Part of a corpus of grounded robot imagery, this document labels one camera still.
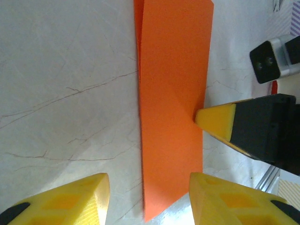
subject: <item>orange paper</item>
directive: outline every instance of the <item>orange paper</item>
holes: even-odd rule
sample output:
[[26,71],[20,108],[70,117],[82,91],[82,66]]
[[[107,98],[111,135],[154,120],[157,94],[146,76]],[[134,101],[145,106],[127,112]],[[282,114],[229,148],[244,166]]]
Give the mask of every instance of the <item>orange paper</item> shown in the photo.
[[146,221],[202,171],[194,115],[203,108],[212,17],[210,0],[135,0]]

